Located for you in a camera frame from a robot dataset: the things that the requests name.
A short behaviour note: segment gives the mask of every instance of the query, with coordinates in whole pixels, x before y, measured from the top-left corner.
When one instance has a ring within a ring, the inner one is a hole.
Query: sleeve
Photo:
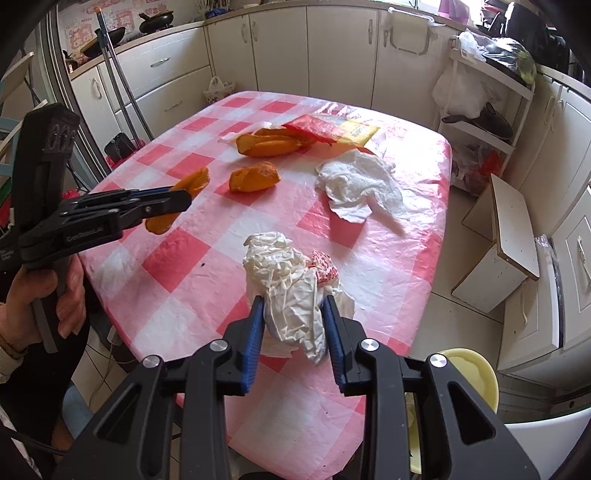
[[[4,349],[4,342],[0,340],[0,384],[6,383],[14,372],[22,363],[22,357],[16,359]]]

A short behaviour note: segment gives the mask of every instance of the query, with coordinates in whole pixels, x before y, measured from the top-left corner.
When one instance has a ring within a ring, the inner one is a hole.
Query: kitchen cabinet
[[[210,67],[205,67],[173,80],[137,99],[138,106],[155,137],[207,106],[203,91],[207,89],[211,79],[212,71]],[[147,142],[148,136],[139,123],[135,110],[131,105],[126,108],[138,136]],[[123,112],[119,110],[115,116],[121,131],[131,138],[131,132],[125,123]]]
[[[216,75],[236,82],[236,91],[258,90],[248,15],[208,25],[207,34]]]
[[[165,83],[209,65],[204,28],[192,28],[156,38],[125,50],[117,58],[136,99]],[[121,106],[117,102],[104,62],[99,64],[99,73],[111,107],[116,112]],[[115,78],[125,104],[129,103],[116,72]]]
[[[591,336],[591,192],[583,193],[552,236],[562,276],[564,348]]]
[[[310,96],[371,108],[378,11],[306,7]]]
[[[449,40],[457,31],[447,27],[427,27],[415,23],[422,19],[416,15],[399,13],[396,24],[391,14],[379,13],[378,59],[375,70],[374,96],[371,108],[388,115],[432,128],[437,114],[437,105],[431,95],[448,57]],[[398,48],[392,40],[393,29],[409,28],[417,33],[413,41],[415,53]],[[428,29],[436,35],[430,35]]]
[[[538,74],[535,79],[535,95],[531,102],[517,146],[503,173],[503,179],[520,189],[538,157],[548,131],[554,108],[563,86],[547,75]]]
[[[308,95],[306,8],[249,15],[258,89]]]
[[[564,87],[548,135],[521,186],[536,235],[552,235],[585,189],[590,144],[591,103]]]
[[[74,79],[72,89],[90,133],[104,156],[105,145],[120,133],[121,129],[111,109],[97,67]]]

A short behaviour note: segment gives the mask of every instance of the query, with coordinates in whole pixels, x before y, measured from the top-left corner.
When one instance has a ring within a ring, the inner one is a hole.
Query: white tissue
[[[348,222],[363,223],[371,214],[369,197],[393,218],[404,211],[402,193],[392,176],[394,167],[375,155],[354,149],[316,170],[319,186],[330,199],[330,209]]]
[[[257,233],[244,245],[248,251],[242,265],[246,270],[246,296],[265,300],[267,326],[261,353],[290,357],[299,346],[306,357],[318,364],[326,350],[319,305],[325,294],[335,295],[341,315],[352,318],[355,302],[342,289],[338,278],[318,287],[316,268],[310,259],[291,246],[279,232]]]

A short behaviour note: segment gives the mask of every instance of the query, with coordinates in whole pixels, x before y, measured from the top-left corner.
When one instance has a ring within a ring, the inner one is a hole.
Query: white basket
[[[205,99],[211,105],[212,103],[220,101],[234,93],[236,84],[234,82],[226,82],[220,80],[219,77],[213,77],[209,82],[209,88],[203,91]]]

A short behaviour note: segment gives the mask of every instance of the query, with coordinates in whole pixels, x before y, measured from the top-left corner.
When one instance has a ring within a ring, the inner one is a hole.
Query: plastic container
[[[486,401],[496,413],[499,407],[499,384],[495,371],[481,354],[467,348],[450,348],[443,350],[442,355],[453,363],[454,367],[470,382],[470,385]],[[417,413],[411,394],[407,394],[408,417],[408,448],[410,450],[410,469],[413,473],[421,473],[421,448],[417,425]]]

